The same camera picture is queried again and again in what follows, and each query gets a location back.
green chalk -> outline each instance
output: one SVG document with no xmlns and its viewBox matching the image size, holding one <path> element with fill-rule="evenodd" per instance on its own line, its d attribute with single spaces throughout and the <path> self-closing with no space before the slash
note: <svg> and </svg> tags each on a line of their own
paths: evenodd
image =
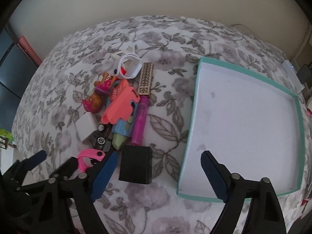
<svg viewBox="0 0 312 234">
<path fill-rule="evenodd" d="M 125 143 L 127 142 L 128 137 L 124 136 L 122 134 L 117 134 L 115 133 L 113 135 L 113 141 L 112 141 L 112 145 L 116 150 L 120 150 L 122 148 L 122 146 L 125 145 Z"/>
</svg>

pink strap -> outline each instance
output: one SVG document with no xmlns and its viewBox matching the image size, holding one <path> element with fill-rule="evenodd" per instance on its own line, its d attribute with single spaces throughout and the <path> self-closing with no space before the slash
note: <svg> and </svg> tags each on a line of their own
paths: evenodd
<svg viewBox="0 0 312 234">
<path fill-rule="evenodd" d="M 78 169 L 82 171 L 83 173 L 86 172 L 90 166 L 87 166 L 85 161 L 83 160 L 84 158 L 92 158 L 96 159 L 99 161 L 102 161 L 102 159 L 105 157 L 105 153 L 101 150 L 97 149 L 84 149 L 80 151 L 79 155 L 77 156 L 78 160 Z"/>
</svg>

floral bedspread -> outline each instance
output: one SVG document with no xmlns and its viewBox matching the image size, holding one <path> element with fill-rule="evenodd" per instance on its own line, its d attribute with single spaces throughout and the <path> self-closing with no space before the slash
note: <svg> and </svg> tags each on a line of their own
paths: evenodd
<svg viewBox="0 0 312 234">
<path fill-rule="evenodd" d="M 48 159 L 33 170 L 38 181 L 88 148 L 74 127 L 85 113 L 81 101 L 92 93 L 93 82 L 104 71 L 112 71 L 111 54 L 128 46 L 145 62 L 154 63 L 144 138 L 144 144 L 153 150 L 153 180 L 150 185 L 122 182 L 117 168 L 95 207 L 110 233 L 209 233 L 224 205 L 176 195 L 198 59 L 225 60 L 293 88 L 281 67 L 285 54 L 251 35 L 213 21 L 159 15 L 114 20 L 75 32 L 44 59 L 21 99 L 12 128 L 18 149 L 24 157 L 41 149 L 48 152 Z M 131 83 L 137 86 L 138 79 Z M 287 230 L 301 215 L 311 170 L 309 121 L 302 95 L 299 100 L 305 125 L 305 173 L 301 190 L 279 198 Z M 248 208 L 249 203 L 245 203 L 235 234 L 241 233 Z M 84 233 L 74 204 L 71 211 L 77 228 Z"/>
</svg>

red item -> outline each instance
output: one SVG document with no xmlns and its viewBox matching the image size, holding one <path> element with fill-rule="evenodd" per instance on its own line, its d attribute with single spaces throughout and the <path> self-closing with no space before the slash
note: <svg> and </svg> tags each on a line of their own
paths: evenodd
<svg viewBox="0 0 312 234">
<path fill-rule="evenodd" d="M 307 202 L 307 200 L 302 200 L 301 206 L 305 205 Z"/>
<path fill-rule="evenodd" d="M 124 70 L 123 67 L 120 68 L 120 71 L 121 71 L 121 73 L 122 73 L 123 75 L 126 74 L 126 72 L 127 72 L 127 71 Z"/>
<path fill-rule="evenodd" d="M 311 115 L 312 115 L 312 111 L 309 108 L 307 108 L 307 116 L 310 117 Z"/>
<path fill-rule="evenodd" d="M 22 36 L 18 43 L 21 45 L 21 47 L 24 49 L 24 51 L 27 53 L 27 55 L 39 66 L 42 63 L 42 60 L 39 58 L 39 56 L 35 53 L 35 51 L 32 49 L 28 41 L 24 36 Z"/>
</svg>

pink highlighter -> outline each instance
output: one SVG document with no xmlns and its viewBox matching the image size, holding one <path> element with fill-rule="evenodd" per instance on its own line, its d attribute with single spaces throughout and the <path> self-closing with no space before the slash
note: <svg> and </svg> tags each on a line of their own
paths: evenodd
<svg viewBox="0 0 312 234">
<path fill-rule="evenodd" d="M 141 96 L 138 106 L 138 112 L 135 119 L 135 126 L 132 132 L 131 144 L 135 146 L 142 146 L 142 139 L 146 123 L 147 110 L 149 108 L 149 97 Z"/>
</svg>

